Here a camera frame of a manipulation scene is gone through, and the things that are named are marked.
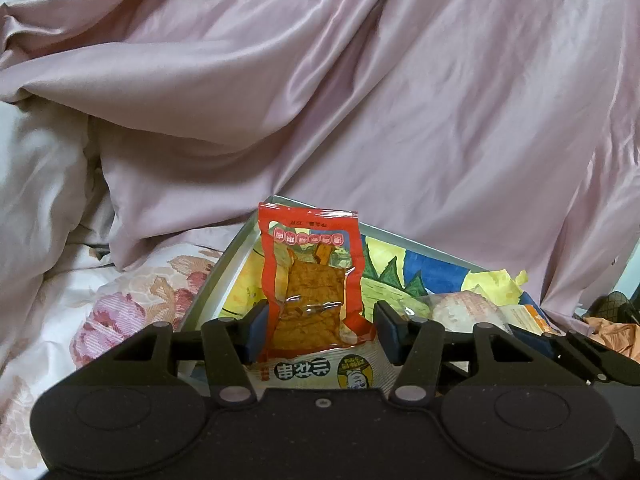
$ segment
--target orange and white package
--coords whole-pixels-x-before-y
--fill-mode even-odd
[[[294,358],[374,338],[362,315],[356,213],[261,203],[258,225],[269,301],[265,357]]]

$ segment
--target red snack package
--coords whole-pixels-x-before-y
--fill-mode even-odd
[[[261,203],[262,291],[269,300],[266,355],[293,358],[374,338],[362,315],[358,216]]]

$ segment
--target crumpled yellow paper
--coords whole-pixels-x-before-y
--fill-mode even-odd
[[[482,296],[496,306],[518,304],[522,295],[521,285],[529,281],[527,272],[521,270],[512,278],[503,270],[489,270],[488,272],[469,272],[462,282],[460,290],[474,290],[480,285],[484,294]]]

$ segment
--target brown food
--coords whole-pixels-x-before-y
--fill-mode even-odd
[[[294,259],[289,269],[287,301],[273,333],[276,349],[341,346],[340,306],[344,269]]]

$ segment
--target screw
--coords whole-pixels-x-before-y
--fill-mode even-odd
[[[329,399],[316,399],[316,406],[318,408],[328,408],[331,406],[331,401]]]
[[[427,391],[424,388],[412,384],[400,386],[396,388],[394,393],[398,399],[404,400],[405,402],[417,402],[427,396]]]
[[[251,391],[244,386],[227,386],[218,395],[226,402],[244,402],[251,397]]]

